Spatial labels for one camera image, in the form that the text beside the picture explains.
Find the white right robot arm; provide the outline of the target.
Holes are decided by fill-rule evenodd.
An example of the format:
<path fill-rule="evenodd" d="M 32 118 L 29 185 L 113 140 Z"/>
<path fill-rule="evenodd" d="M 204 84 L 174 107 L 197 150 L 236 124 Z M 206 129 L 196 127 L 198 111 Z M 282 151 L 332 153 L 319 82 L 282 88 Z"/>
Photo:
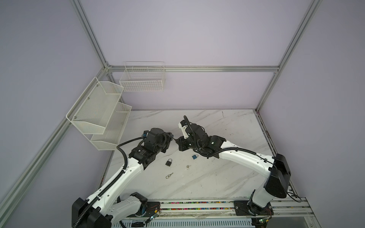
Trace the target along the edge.
<path fill-rule="evenodd" d="M 287 197 L 291 171 L 284 155 L 259 154 L 239 147 L 223 137 L 209 136 L 195 123 L 182 120 L 178 124 L 182 136 L 175 140 L 179 151 L 193 150 L 207 159 L 215 157 L 235 162 L 264 177 L 263 184 L 255 189 L 247 203 L 248 213 L 259 215 L 274 198 Z"/>

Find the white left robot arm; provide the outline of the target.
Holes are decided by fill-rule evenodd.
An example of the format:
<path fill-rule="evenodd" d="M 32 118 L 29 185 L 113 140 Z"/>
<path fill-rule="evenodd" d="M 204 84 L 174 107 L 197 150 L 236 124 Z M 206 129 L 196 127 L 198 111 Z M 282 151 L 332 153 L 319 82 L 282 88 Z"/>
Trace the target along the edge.
<path fill-rule="evenodd" d="M 95 193 L 86 199 L 78 198 L 72 205 L 73 228 L 110 228 L 123 219 L 135 215 L 142 217 L 147 213 L 148 199 L 134 192 L 126 200 L 120 195 L 127 185 L 141 174 L 156 156 L 165 153 L 174 136 L 160 128 L 144 131 L 139 142 L 130 154 L 117 145 L 123 156 L 123 166 Z"/>

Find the black padlock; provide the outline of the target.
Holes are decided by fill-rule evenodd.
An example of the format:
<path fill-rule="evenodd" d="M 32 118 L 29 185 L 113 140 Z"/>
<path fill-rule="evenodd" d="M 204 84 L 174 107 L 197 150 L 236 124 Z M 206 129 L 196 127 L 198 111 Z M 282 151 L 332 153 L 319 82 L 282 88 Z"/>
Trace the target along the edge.
<path fill-rule="evenodd" d="M 172 159 L 168 159 L 165 163 L 166 166 L 170 167 L 172 165 Z"/>

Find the white mesh two-tier shelf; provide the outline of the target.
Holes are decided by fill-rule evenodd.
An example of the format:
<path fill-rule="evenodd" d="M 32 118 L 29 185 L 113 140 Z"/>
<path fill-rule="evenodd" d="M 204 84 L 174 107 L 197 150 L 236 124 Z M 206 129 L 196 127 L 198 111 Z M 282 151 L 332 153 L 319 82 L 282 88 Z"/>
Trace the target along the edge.
<path fill-rule="evenodd" d="M 66 114 L 99 151 L 114 151 L 120 144 L 132 107 L 121 102 L 124 88 L 93 78 Z"/>

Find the white ventilated cover strip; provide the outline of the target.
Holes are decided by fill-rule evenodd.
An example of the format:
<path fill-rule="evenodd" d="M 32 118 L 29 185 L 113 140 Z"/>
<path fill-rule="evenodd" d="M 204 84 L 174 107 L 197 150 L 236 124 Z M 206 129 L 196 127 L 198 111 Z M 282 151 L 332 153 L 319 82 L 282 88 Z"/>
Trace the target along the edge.
<path fill-rule="evenodd" d="M 254 228 L 250 218 L 155 219 L 144 228 Z"/>

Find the aluminium table edge rail right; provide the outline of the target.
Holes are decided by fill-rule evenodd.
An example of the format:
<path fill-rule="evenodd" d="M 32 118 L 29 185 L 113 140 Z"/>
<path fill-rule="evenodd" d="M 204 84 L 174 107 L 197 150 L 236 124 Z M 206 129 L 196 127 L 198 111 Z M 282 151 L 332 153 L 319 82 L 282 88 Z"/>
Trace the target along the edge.
<path fill-rule="evenodd" d="M 268 132 L 267 127 L 265 126 L 265 123 L 264 123 L 261 115 L 259 114 L 259 112 L 257 110 L 254 109 L 253 111 L 254 111 L 254 114 L 256 116 L 256 119 L 257 119 L 257 121 L 259 123 L 259 126 L 261 127 L 261 130 L 262 130 L 262 132 L 263 132 L 263 134 L 264 134 L 264 136 L 266 138 L 266 141 L 267 141 L 267 143 L 268 143 L 268 145 L 270 147 L 270 150 L 271 150 L 272 154 L 274 156 L 276 156 L 277 153 L 278 153 L 277 152 L 277 149 L 276 149 L 276 147 L 275 147 L 275 145 L 273 143 L 273 140 L 272 140 L 272 138 L 271 138 L 271 136 L 270 136 L 270 134 Z"/>

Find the aluminium frame horizontal back bar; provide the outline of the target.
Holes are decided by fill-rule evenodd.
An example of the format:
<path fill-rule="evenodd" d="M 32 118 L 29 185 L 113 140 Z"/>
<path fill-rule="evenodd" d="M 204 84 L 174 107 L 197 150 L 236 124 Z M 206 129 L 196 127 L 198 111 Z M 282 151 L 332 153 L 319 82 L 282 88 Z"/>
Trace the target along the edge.
<path fill-rule="evenodd" d="M 277 72 L 279 66 L 110 66 L 111 72 L 125 70 L 152 72 L 164 70 L 165 72 Z"/>

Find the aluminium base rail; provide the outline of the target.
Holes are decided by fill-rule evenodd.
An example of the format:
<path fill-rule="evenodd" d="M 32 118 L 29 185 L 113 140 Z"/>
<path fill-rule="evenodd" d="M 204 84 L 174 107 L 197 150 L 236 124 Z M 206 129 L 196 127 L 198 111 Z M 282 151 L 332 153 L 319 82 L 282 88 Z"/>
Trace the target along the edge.
<path fill-rule="evenodd" d="M 155 200 L 147 202 L 147 213 L 131 215 L 111 228 L 143 228 L 155 219 L 251 219 L 255 228 L 319 228 L 305 199 L 274 199 L 256 216 L 248 213 L 248 199 Z"/>

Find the aluminium frame post back left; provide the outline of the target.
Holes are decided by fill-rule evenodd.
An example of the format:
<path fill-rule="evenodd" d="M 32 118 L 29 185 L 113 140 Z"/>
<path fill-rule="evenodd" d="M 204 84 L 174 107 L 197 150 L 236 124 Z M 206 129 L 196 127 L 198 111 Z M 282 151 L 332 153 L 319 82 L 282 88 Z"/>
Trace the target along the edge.
<path fill-rule="evenodd" d="M 103 66 L 103 68 L 108 68 L 108 62 L 103 54 L 103 51 L 101 49 L 101 46 L 97 40 L 97 37 L 92 29 L 92 26 L 90 24 L 90 21 L 87 18 L 86 11 L 82 5 L 82 2 L 79 0 L 71 0 L 71 5 L 74 8 L 74 11 L 81 23 L 82 28 L 84 29 L 84 32 L 88 38 L 88 40 L 91 43 L 91 46 L 93 50 L 95 51 L 95 54 L 97 56 L 97 59 Z"/>

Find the aluminium frame post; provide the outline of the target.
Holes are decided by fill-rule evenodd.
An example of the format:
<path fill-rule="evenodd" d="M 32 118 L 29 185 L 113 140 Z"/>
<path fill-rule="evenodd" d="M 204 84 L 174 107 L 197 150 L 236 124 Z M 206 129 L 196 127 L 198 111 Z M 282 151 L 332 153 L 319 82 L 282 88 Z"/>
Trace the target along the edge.
<path fill-rule="evenodd" d="M 279 62 L 279 69 L 273 73 L 273 76 L 268 83 L 268 86 L 266 87 L 262 97 L 260 98 L 255 111 L 260 112 L 260 110 L 263 108 L 266 100 L 268 99 L 271 91 L 273 90 L 275 84 L 277 83 L 279 77 L 281 76 L 282 72 L 284 71 L 285 66 L 287 65 L 290 57 L 294 53 L 296 47 L 298 46 L 301 38 L 304 35 L 304 32 L 308 28 L 311 20 L 313 19 L 314 15 L 316 14 L 316 11 L 318 10 L 319 6 L 321 5 L 322 1 L 320 0 L 313 0 L 310 2 L 307 10 L 305 11 L 305 14 L 300 21 L 298 28 L 296 29 L 286 51 L 284 52 L 284 55 L 282 56 L 280 62 Z"/>
<path fill-rule="evenodd" d="M 108 68 L 108 62 L 103 54 L 103 51 L 101 49 L 101 46 L 97 40 L 97 37 L 92 29 L 92 26 L 90 24 L 90 21 L 87 18 L 86 11 L 82 5 L 82 2 L 79 0 L 71 0 L 71 5 L 74 8 L 74 11 L 81 23 L 82 28 L 84 29 L 84 32 L 88 38 L 88 40 L 91 43 L 91 46 L 93 50 L 95 51 L 95 54 L 97 56 L 97 59 L 103 66 L 103 68 Z"/>

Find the aluminium frame left wall bar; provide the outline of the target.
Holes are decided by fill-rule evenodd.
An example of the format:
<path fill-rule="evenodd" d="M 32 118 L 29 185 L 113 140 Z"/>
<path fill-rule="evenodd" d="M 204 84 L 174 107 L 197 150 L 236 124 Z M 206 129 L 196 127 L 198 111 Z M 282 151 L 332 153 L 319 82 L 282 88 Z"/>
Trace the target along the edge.
<path fill-rule="evenodd" d="M 61 214 L 71 220 L 74 198 L 96 189 L 109 153 L 102 154 L 69 120 L 63 119 L 41 147 L 24 173 L 1 202 L 1 225 L 14 222 L 13 215 L 28 218 L 38 200 L 45 200 L 41 212 L 50 215 L 51 204 L 59 200 Z"/>

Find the aluminium frame post back right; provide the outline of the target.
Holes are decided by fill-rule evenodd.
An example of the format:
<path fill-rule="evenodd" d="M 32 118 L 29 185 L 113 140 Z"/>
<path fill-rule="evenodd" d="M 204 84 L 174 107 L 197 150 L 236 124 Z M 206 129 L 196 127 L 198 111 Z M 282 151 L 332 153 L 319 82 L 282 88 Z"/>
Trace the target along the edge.
<path fill-rule="evenodd" d="M 273 76 L 268 83 L 268 86 L 266 87 L 262 97 L 260 98 L 255 111 L 260 112 L 260 110 L 263 108 L 266 100 L 268 99 L 271 91 L 273 90 L 275 84 L 277 83 L 279 77 L 281 76 L 282 72 L 284 71 L 285 66 L 287 65 L 290 57 L 294 53 L 296 47 L 298 46 L 301 38 L 304 35 L 304 32 L 308 28 L 311 20 L 313 19 L 314 15 L 316 14 L 316 11 L 318 10 L 319 6 L 321 5 L 322 1 L 320 0 L 313 0 L 310 2 L 307 10 L 305 11 L 305 14 L 300 21 L 298 28 L 296 29 L 286 51 L 284 52 L 284 55 L 282 56 L 280 62 L 279 62 L 279 69 L 273 73 Z"/>

